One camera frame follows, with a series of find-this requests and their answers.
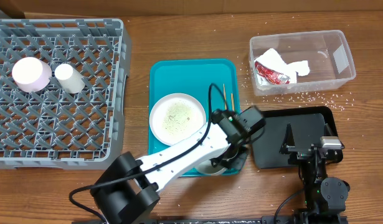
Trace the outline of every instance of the white plate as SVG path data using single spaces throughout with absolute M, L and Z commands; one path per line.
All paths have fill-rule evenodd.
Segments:
M 198 131 L 206 123 L 205 110 L 194 97 L 173 93 L 155 103 L 149 127 L 163 144 L 172 146 Z

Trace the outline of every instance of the wooden chopstick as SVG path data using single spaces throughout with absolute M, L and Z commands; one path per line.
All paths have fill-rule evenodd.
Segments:
M 223 83 L 223 95 L 224 95 L 224 109 L 227 110 L 227 105 L 226 105 L 226 89 L 224 88 L 224 83 Z
M 233 95 L 233 93 L 231 94 L 231 107 L 232 107 L 233 111 L 235 111 L 235 106 L 234 106 L 234 95 Z

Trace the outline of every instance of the transparent bin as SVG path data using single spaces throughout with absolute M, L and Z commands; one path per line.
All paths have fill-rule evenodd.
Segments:
M 260 85 L 253 61 L 270 48 L 275 49 L 287 64 L 307 60 L 309 75 L 298 76 L 298 83 L 295 84 Z M 356 77 L 351 51 L 340 30 L 252 37 L 249 62 L 257 96 L 334 90 Z

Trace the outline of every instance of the gray dish rack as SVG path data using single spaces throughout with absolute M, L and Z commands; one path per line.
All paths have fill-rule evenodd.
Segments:
M 11 70 L 37 57 L 69 63 L 85 88 L 66 93 L 53 77 L 26 93 Z M 0 169 L 106 169 L 121 154 L 131 40 L 119 19 L 0 19 Z

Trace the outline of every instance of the blue tray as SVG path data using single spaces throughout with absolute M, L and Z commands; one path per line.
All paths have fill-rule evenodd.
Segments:
M 149 75 L 149 114 L 155 103 L 171 93 L 185 93 L 193 96 L 204 107 L 208 118 L 208 88 L 215 83 L 226 90 L 227 104 L 231 109 L 231 93 L 234 95 L 234 107 L 240 111 L 237 74 L 234 64 L 227 59 L 170 60 L 156 63 Z M 212 110 L 224 110 L 220 93 L 212 91 Z M 148 154 L 162 151 L 169 146 L 158 141 L 151 129 L 148 130 Z M 223 175 L 238 174 L 235 169 L 227 170 Z M 204 176 L 195 169 L 186 172 L 183 177 Z

